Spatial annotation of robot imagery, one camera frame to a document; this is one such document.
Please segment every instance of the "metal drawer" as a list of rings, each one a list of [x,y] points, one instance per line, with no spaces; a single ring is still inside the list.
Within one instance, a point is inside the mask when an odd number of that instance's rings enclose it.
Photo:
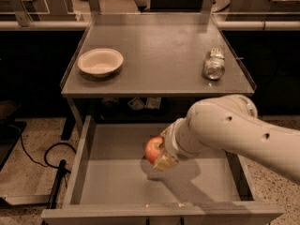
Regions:
[[[154,171],[143,149],[166,126],[96,124],[87,116],[64,204],[42,218],[50,225],[265,225],[283,213],[255,200],[243,158],[222,150]]]

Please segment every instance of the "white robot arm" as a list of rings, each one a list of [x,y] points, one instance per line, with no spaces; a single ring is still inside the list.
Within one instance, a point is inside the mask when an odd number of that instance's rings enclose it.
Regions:
[[[257,118],[253,102],[232,95],[196,102],[163,133],[154,168],[166,170],[208,146],[250,158],[300,184],[300,131]]]

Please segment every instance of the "small object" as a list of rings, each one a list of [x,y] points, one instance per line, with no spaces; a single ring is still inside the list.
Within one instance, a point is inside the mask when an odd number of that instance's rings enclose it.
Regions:
[[[104,97],[100,101],[102,115],[117,115],[120,111],[120,99],[118,97]]]
[[[134,0],[134,2],[139,11],[144,11],[148,7],[146,0]]]
[[[78,59],[78,68],[98,78],[111,75],[123,63],[123,56],[113,49],[94,49],[86,52]]]
[[[148,161],[152,164],[157,160],[161,149],[164,148],[164,138],[162,136],[157,136],[150,139],[144,149],[144,153]]]
[[[163,148],[154,162],[153,169],[158,171],[165,171],[176,167],[177,165],[178,161],[174,157],[172,157],[166,151],[166,149]]]
[[[203,74],[209,80],[219,80],[224,73],[224,52],[220,48],[213,48],[205,62]]]
[[[138,97],[135,97],[134,99],[130,100],[128,102],[128,106],[133,111],[139,111],[139,110],[144,109],[144,107],[145,107],[143,102]]]
[[[159,109],[161,97],[149,97],[146,102],[147,109]]]

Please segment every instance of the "black cable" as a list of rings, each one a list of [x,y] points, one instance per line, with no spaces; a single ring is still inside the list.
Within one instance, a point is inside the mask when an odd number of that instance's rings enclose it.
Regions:
[[[49,167],[52,167],[52,168],[54,168],[54,169],[58,169],[58,166],[54,166],[54,165],[50,164],[50,163],[48,162],[48,160],[47,160],[47,155],[48,155],[48,153],[49,153],[55,146],[58,146],[58,145],[65,145],[65,146],[67,146],[67,147],[71,148],[72,151],[76,154],[75,148],[74,148],[72,145],[70,145],[69,143],[67,143],[67,142],[58,142],[58,143],[56,143],[56,144],[53,144],[51,147],[49,147],[49,148],[46,150],[46,152],[45,152],[45,154],[44,154],[44,161],[45,161],[45,163],[46,163]]]
[[[42,164],[42,163],[40,163],[40,162],[38,162],[38,161],[35,161],[35,160],[29,155],[29,153],[26,151],[25,146],[24,146],[24,143],[23,143],[22,131],[21,131],[18,127],[14,126],[14,125],[11,125],[11,124],[8,124],[8,125],[9,125],[10,127],[12,127],[12,128],[18,129],[18,131],[19,131],[19,133],[20,133],[20,141],[21,141],[22,150],[23,150],[24,153],[30,158],[30,160],[31,160],[32,162],[34,162],[34,163],[36,163],[36,164],[38,164],[38,165],[40,165],[40,166],[42,166],[42,167],[45,167],[45,168],[51,167],[51,168],[54,168],[54,169],[58,169],[58,168],[59,168],[58,166],[52,165],[52,164],[49,163],[49,161],[47,160],[47,155],[48,155],[48,153],[49,153],[55,146],[58,146],[58,145],[65,145],[65,146],[71,148],[71,150],[76,154],[76,150],[75,150],[75,148],[74,148],[71,144],[69,144],[69,143],[67,143],[67,142],[57,142],[57,143],[55,143],[54,145],[52,145],[51,147],[49,147],[49,148],[46,150],[46,152],[45,152],[45,154],[44,154],[44,161],[45,161],[45,163],[46,163],[47,165],[44,165],[44,164]]]
[[[22,137],[22,131],[21,131],[18,127],[14,126],[14,125],[11,125],[11,124],[8,124],[8,125],[9,125],[10,127],[12,127],[12,128],[18,129],[18,131],[19,131],[19,133],[20,133],[20,141],[21,141],[22,150],[23,150],[24,153],[29,157],[29,159],[30,159],[31,161],[33,161],[34,163],[36,163],[36,164],[38,164],[38,165],[40,165],[40,166],[42,166],[42,167],[47,168],[48,166],[46,166],[46,165],[44,165],[44,164],[42,164],[42,163],[40,163],[40,162],[38,162],[38,161],[35,161],[35,160],[28,154],[28,152],[26,151],[26,149],[25,149],[25,147],[24,147],[23,137]]]

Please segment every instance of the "gray table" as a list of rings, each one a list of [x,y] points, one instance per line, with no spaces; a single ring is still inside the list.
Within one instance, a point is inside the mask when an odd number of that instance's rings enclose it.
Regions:
[[[254,93],[213,22],[200,13],[98,15],[70,64],[62,95],[74,98],[216,97]],[[207,53],[225,51],[226,72],[213,82],[202,75]],[[78,57],[95,48],[112,48],[124,56],[120,70],[105,79],[83,74]]]

